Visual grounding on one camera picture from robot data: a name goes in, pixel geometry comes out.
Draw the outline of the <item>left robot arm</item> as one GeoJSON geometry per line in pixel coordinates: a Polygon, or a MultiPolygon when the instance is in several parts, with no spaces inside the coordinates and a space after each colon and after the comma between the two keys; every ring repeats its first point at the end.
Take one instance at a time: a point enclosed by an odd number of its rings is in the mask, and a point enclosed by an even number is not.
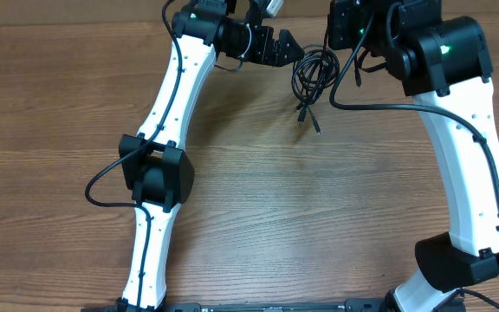
{"type": "Polygon", "coordinates": [[[279,37],[263,25],[282,0],[252,1],[243,21],[229,17],[233,1],[191,1],[172,19],[172,49],[151,112],[134,136],[124,135],[119,153],[132,193],[136,231],[128,282],[119,311],[160,311],[174,220],[193,186],[195,169],[186,137],[200,91],[220,54],[240,62],[283,67],[303,50],[289,31],[279,37]]]}

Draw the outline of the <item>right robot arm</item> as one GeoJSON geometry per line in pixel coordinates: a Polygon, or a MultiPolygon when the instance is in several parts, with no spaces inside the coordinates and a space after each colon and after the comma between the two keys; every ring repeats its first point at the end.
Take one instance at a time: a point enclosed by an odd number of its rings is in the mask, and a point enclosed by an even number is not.
{"type": "Polygon", "coordinates": [[[402,83],[431,138],[450,228],[417,242],[417,270],[390,290],[383,311],[460,311],[459,296],[499,276],[499,140],[493,66],[480,24],[442,17],[439,1],[333,1],[331,49],[347,66],[367,56],[402,83]]]}

